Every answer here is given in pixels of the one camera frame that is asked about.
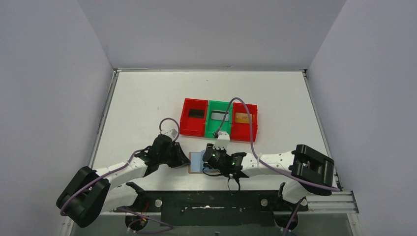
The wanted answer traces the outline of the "brown leather card holder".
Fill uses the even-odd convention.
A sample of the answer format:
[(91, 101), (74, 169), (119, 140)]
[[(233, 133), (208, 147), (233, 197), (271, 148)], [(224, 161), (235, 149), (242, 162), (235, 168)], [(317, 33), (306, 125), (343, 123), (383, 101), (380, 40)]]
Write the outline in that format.
[(188, 172), (190, 174), (220, 174), (218, 170), (205, 166), (205, 163), (203, 162), (204, 153), (205, 150), (200, 152), (189, 152), (188, 158), (190, 160), (190, 165), (188, 166)]

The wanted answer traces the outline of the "white silver credit card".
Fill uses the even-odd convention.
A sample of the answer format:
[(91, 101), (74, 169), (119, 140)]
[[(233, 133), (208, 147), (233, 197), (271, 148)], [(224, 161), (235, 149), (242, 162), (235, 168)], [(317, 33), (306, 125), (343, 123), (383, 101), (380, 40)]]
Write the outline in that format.
[(226, 111), (219, 111), (219, 110), (213, 110), (210, 114), (211, 120), (224, 120), (225, 122), (229, 121), (229, 112)]

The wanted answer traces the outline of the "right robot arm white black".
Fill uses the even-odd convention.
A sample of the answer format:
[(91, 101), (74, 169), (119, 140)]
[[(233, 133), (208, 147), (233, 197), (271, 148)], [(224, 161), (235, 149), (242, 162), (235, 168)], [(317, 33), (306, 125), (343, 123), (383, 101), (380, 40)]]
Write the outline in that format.
[(266, 175), (288, 178), (280, 184), (277, 205), (288, 210), (308, 194), (329, 196), (339, 189), (333, 185), (334, 161), (307, 145), (279, 154), (254, 155), (225, 150), (208, 144), (202, 157), (203, 166), (219, 171), (221, 176), (239, 180)]

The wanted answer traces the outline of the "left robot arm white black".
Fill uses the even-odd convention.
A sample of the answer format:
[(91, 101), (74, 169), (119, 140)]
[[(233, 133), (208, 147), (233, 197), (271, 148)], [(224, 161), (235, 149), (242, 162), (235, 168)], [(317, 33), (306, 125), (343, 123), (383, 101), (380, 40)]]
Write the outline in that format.
[(84, 228), (104, 211), (118, 207), (141, 209), (146, 197), (143, 189), (133, 183), (134, 179), (149, 176), (161, 165), (178, 168), (190, 163), (174, 138), (159, 134), (152, 145), (134, 151), (125, 162), (96, 170), (89, 166), (79, 169), (58, 197), (56, 206), (61, 216)]

